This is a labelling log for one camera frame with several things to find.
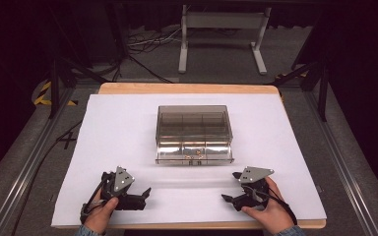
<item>metal frame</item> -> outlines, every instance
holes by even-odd
[[[182,45],[180,48],[179,73],[186,72],[188,56],[188,28],[229,28],[229,29],[254,29],[259,30],[255,42],[251,42],[251,49],[261,75],[266,75],[267,70],[260,52],[266,25],[270,18],[271,8],[266,8],[264,13],[212,13],[212,12],[188,12],[186,5],[182,10]]]
[[[72,88],[67,88],[61,98],[62,104],[67,104],[73,93]],[[63,112],[65,105],[58,109],[52,119],[48,119],[45,123],[43,130],[41,131],[38,140],[33,147],[31,154],[26,161],[20,175],[15,180],[12,185],[11,191],[9,192],[4,204],[0,208],[0,235],[3,235],[4,229],[8,224],[11,215],[14,213],[19,201],[23,197],[24,191],[31,183],[32,176],[36,169],[39,167],[39,163],[43,159],[43,154],[45,152],[45,144],[49,139],[57,121],[59,120],[61,113]]]
[[[351,202],[355,214],[357,215],[360,224],[365,232],[365,235],[378,235],[378,228],[372,215],[367,208],[366,201],[361,193],[358,183],[355,181],[351,172],[348,170],[346,162],[343,158],[343,155],[338,147],[336,140],[331,132],[330,127],[327,122],[322,121],[319,117],[319,108],[317,106],[317,101],[311,91],[304,93],[305,99],[308,103],[308,106],[311,108],[315,119],[318,121],[318,125],[321,129],[322,134],[324,135],[327,145],[331,151],[331,158],[333,160],[334,166],[336,167],[339,176],[343,182],[343,185],[346,189],[349,201]]]

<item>dark background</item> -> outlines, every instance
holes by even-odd
[[[48,77],[55,54],[86,67],[126,57],[114,40],[125,39],[112,33],[105,7],[87,4],[93,4],[94,11],[78,2],[0,2],[0,160],[34,112],[32,91]],[[159,30],[180,23],[178,5],[111,8],[120,15],[121,30],[140,26]],[[330,84],[378,178],[378,1],[368,7],[330,9],[334,15],[324,15],[315,6],[274,7],[268,27],[315,26],[296,63],[325,53]]]

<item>wooden table edge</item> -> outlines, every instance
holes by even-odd
[[[98,94],[135,93],[277,93],[274,86],[211,85],[211,84],[158,84],[158,83],[105,83]]]
[[[326,219],[298,220],[298,225],[303,229],[322,229],[326,226]],[[57,226],[60,229],[78,228],[79,225]],[[239,222],[193,222],[193,223],[151,223],[151,224],[115,224],[108,228],[116,229],[144,229],[144,230],[246,230],[263,229],[263,225],[257,221]]]

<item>sleeve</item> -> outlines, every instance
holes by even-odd
[[[275,236],[305,236],[305,233],[299,226],[294,225],[280,233],[275,234]]]
[[[100,234],[91,231],[88,227],[82,224],[78,231],[76,231],[75,236],[100,236]]]

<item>gray carpet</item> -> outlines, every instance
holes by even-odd
[[[183,75],[177,73],[180,48],[177,41],[163,45],[150,53],[133,56],[158,75],[179,83],[259,85],[271,82],[277,74],[290,71],[291,63],[309,32],[310,29],[300,28],[266,31],[261,50],[268,69],[266,76],[259,75],[253,54],[249,49],[248,43],[256,35],[255,31],[250,30],[241,30],[235,35],[223,35],[210,30],[192,33],[189,38],[187,72]],[[130,60],[124,60],[121,64],[121,75],[122,78],[119,78],[118,82],[157,81],[145,69]],[[110,79],[112,76],[113,73],[106,77]],[[319,121],[312,113],[313,108],[306,100],[306,94],[300,88],[291,87],[297,85],[298,82],[300,80],[291,81],[280,90],[305,161],[315,184],[322,190],[320,197],[328,215],[327,226],[324,229],[305,230],[306,234],[370,235],[365,232],[347,194],[344,180],[333,161],[331,150],[319,127]],[[59,136],[84,117],[89,95],[96,92],[97,85],[89,80],[82,80],[78,84],[70,97],[71,100],[78,100],[78,105],[64,108],[44,149],[49,149]],[[37,106],[33,117],[1,161],[0,207],[28,160],[41,130],[48,122],[49,112],[49,106]],[[327,119],[327,124],[348,170],[356,180],[368,211],[378,228],[378,181],[368,166],[331,91],[328,97]],[[72,138],[77,138],[79,128],[72,130]],[[42,163],[20,218],[16,235],[74,234],[75,230],[50,227],[55,199],[68,169],[75,142],[69,143],[66,149],[65,145],[65,142],[58,143]],[[11,235],[21,208],[22,200],[10,215],[7,225],[4,225],[6,227],[2,235]],[[123,235],[124,231],[108,230],[108,233],[109,235]]]

